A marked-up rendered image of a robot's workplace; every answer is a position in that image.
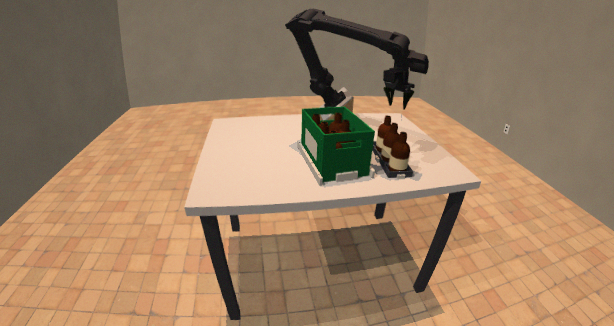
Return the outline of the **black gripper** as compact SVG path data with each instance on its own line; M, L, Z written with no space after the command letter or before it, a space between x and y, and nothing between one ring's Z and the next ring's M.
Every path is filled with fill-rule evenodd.
M389 106L392 105L394 91L395 90L402 91L403 92L403 110L404 110L406 108L410 98L414 94L414 91L410 90L411 87L414 88L415 84L412 84L412 83L408 83L407 85L397 84L395 86L395 88L392 88L392 89L388 88L388 87L384 87L384 91L385 91L386 96L388 98ZM407 89L407 90L405 90L405 89ZM390 99L389 99L389 92L390 92ZM407 103L405 103L405 102L407 102Z

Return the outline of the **green plastic crate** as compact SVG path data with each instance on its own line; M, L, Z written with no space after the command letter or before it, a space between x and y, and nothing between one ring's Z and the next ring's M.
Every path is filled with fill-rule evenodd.
M349 120L352 132L324 134L312 119L313 114L335 113L342 114L342 121ZM351 171L358 171L358 177L369 176L374 136L375 131L346 107L307 108L302 112L301 143L323 182L335 181L336 173ZM353 140L336 149L336 142Z

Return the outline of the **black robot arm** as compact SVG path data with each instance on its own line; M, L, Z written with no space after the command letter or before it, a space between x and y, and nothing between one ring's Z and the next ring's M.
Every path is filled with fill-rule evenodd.
M303 13L305 14L303 15ZM295 15L296 17L294 16L290 20L292 22L289 21L285 26L294 35L309 69L311 77L310 89L313 93L323 98L325 102L324 107L336 107L346 99L346 96L343 97L344 93L342 91L338 93L330 87L334 78L327 68L322 67L320 63L309 35L309 32L313 30L327 31L355 39L391 54L394 59L394 67L398 68L398 70L394 68L384 70L383 81L388 88L395 88L397 84L408 84L409 71L401 71L400 69L406 70L410 68L410 71L413 72L427 73L429 66L427 55L409 50L410 40L407 36L397 32L392 33L374 29L327 15L324 16L323 14L325 14L323 10L308 9Z

